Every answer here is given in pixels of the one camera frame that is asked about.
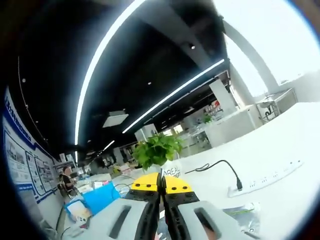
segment black cable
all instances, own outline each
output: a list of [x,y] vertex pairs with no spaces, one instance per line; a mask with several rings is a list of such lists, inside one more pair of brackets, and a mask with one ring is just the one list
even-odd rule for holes
[[133,179],[133,180],[137,180],[137,179],[135,179],[135,178],[133,178],[133,177],[131,177],[131,176],[127,176],[127,175],[121,175],[121,177],[128,178],[128,179]]
[[66,231],[66,230],[68,230],[69,228],[71,228],[71,227],[69,226],[69,227],[67,227],[65,230],[63,230],[63,232],[62,232],[62,234],[61,234],[60,239],[62,239],[62,237],[63,237],[63,235],[64,235],[65,231]]
[[212,168],[213,166],[215,166],[215,165],[217,165],[217,164],[219,164],[219,163],[221,163],[221,162],[227,163],[227,164],[229,165],[229,167],[232,169],[232,171],[233,171],[233,173],[234,173],[234,175],[235,175],[235,177],[236,177],[236,187],[237,187],[237,189],[238,189],[239,191],[241,191],[241,190],[242,190],[242,183],[241,183],[241,181],[240,181],[240,178],[238,177],[238,174],[236,173],[236,171],[234,170],[234,168],[233,168],[233,167],[230,165],[230,163],[227,162],[226,160],[217,161],[216,163],[214,163],[214,164],[212,164],[212,165],[210,165],[209,163],[206,163],[206,164],[203,165],[202,167],[198,167],[198,168],[195,168],[195,169],[193,169],[193,170],[191,170],[191,171],[187,171],[187,172],[185,172],[184,174],[189,174],[189,173],[192,173],[192,172],[203,172],[203,171],[206,171],[206,170]]
[[117,187],[117,186],[119,186],[119,185],[125,185],[125,186],[127,186],[127,187],[129,188],[129,191],[130,191],[130,185],[132,185],[132,184],[133,184],[133,183],[130,183],[130,184],[119,183],[119,184],[115,185],[115,186],[113,187],[113,189],[112,189],[112,193],[111,193],[111,197],[112,197],[112,199],[113,199],[113,200],[115,200],[115,197],[114,197],[114,190],[118,191],[118,190],[116,189],[116,187]]

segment white counter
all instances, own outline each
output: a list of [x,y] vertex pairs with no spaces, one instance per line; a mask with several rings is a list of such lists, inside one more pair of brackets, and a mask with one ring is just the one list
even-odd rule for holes
[[219,165],[183,178],[200,200],[228,208],[248,202],[261,203],[260,233],[266,239],[284,239],[301,226],[320,188],[320,102],[297,103],[271,122],[210,150],[180,159],[183,171],[205,163],[227,160],[242,181],[260,179],[288,161],[302,160],[296,171],[263,189],[228,198],[236,179],[228,165]]
[[219,121],[208,123],[205,134],[211,146],[218,147],[261,127],[263,122],[256,105],[248,105],[225,116]]

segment blue box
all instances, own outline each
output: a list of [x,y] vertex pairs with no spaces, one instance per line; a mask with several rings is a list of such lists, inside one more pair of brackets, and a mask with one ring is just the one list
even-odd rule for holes
[[93,191],[86,192],[82,196],[93,215],[96,215],[114,200],[120,198],[120,194],[112,182]]

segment ceiling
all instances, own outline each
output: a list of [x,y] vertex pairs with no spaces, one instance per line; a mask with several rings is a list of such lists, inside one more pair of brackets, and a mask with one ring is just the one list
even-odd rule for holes
[[[55,156],[99,151],[111,140],[114,146],[133,142],[134,132],[144,123],[158,129],[172,126],[186,117],[189,107],[196,111],[215,100],[208,83],[228,70],[229,63],[221,19],[212,2],[147,0],[119,28],[99,59],[84,99],[79,144],[74,146],[87,69],[100,41],[127,6],[128,1],[56,1],[43,6],[20,36],[19,78],[11,86],[12,97],[28,130]],[[221,59],[224,64],[122,134],[150,107]],[[225,73],[220,78],[228,80]],[[102,128],[108,112],[123,109],[128,117],[122,124]]]

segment led light strip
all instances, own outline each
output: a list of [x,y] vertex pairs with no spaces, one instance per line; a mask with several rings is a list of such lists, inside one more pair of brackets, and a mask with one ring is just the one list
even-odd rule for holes
[[112,140],[107,146],[105,146],[105,148],[104,148],[102,151],[106,150],[106,149],[107,149],[108,147],[110,147],[114,142],[115,142],[115,140]]
[[127,20],[127,18],[142,4],[144,3],[145,0],[135,0],[133,3],[131,3],[124,11],[121,13],[121,15],[115,20],[115,22],[112,24],[110,27],[109,31],[105,34],[104,38],[100,42],[98,48],[96,49],[94,56],[91,60],[91,63],[89,65],[89,68],[86,72],[80,97],[79,97],[79,102],[78,102],[78,107],[76,111],[76,117],[75,117],[75,131],[74,131],[74,144],[78,144],[79,140],[79,126],[80,126],[80,118],[81,118],[81,112],[82,112],[82,107],[84,104],[86,92],[89,86],[89,82],[91,80],[92,74],[94,73],[94,70],[96,68],[96,65],[104,52],[107,44],[110,42],[111,38],[115,35],[117,30],[120,28],[120,26]]
[[75,151],[75,152],[74,152],[74,155],[75,155],[75,163],[77,164],[77,163],[78,163],[78,152]]
[[197,80],[198,78],[200,78],[202,75],[206,74],[207,72],[209,72],[210,70],[214,69],[215,67],[219,66],[220,64],[222,64],[225,60],[222,59],[220,61],[218,61],[217,63],[213,64],[212,66],[208,67],[206,70],[200,72],[198,75],[194,76],[193,78],[191,78],[189,81],[187,81],[186,83],[184,83],[183,85],[181,85],[180,87],[178,87],[176,90],[174,90],[173,92],[171,92],[168,96],[166,96],[165,98],[163,98],[161,101],[159,101],[157,104],[155,104],[153,107],[151,107],[148,111],[146,111],[144,114],[142,114],[139,118],[137,118],[133,123],[131,123],[125,130],[123,130],[123,134],[126,133],[129,129],[131,129],[134,125],[136,125],[141,119],[143,119],[145,116],[147,116],[149,113],[151,113],[153,110],[155,110],[157,107],[159,107],[161,104],[163,104],[165,101],[167,101],[169,98],[171,98],[173,95],[175,95],[176,93],[178,93],[179,91],[181,91],[182,89],[184,89],[186,86],[188,86],[189,84],[191,84],[193,81]]

